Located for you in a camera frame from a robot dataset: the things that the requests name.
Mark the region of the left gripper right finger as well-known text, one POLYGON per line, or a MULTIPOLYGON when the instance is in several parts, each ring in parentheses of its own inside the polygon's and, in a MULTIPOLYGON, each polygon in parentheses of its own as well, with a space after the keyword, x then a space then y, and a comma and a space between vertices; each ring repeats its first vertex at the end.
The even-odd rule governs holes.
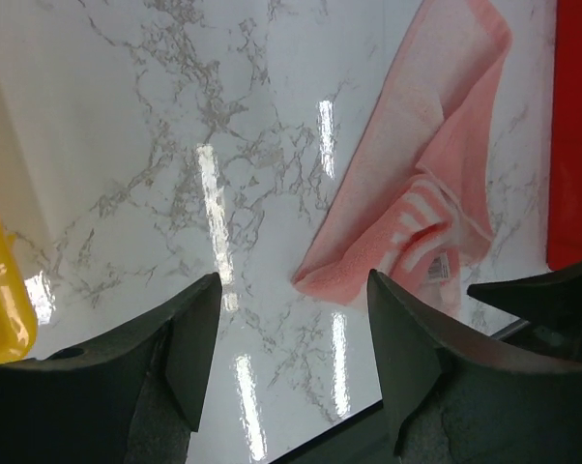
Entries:
POLYGON ((582 321, 479 333, 379 272, 370 331, 393 452, 405 463, 582 463, 582 321))

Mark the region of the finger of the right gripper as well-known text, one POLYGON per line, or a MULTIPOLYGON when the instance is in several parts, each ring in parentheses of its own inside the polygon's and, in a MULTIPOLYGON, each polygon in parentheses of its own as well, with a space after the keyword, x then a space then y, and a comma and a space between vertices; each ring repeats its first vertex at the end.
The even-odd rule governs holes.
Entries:
POLYGON ((543 275, 472 284, 467 295, 522 319, 582 319, 582 262, 543 275))

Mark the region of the pink printed towel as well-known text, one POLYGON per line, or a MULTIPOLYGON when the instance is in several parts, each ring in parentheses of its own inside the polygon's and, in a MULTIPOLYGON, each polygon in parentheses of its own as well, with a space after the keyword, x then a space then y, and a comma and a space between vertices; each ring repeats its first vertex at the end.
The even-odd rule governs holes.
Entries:
POLYGON ((310 297, 365 307, 371 271, 449 316, 460 270, 494 234, 486 199, 493 105, 512 44, 488 1, 424 1, 334 202, 293 277, 310 297))

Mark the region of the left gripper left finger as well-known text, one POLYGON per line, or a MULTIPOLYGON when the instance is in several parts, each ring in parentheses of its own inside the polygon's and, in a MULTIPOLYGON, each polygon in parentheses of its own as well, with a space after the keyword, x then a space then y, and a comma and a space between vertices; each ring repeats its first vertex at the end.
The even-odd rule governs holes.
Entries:
POLYGON ((222 285, 199 278, 167 302, 49 357, 56 435, 197 431, 218 334, 222 285))

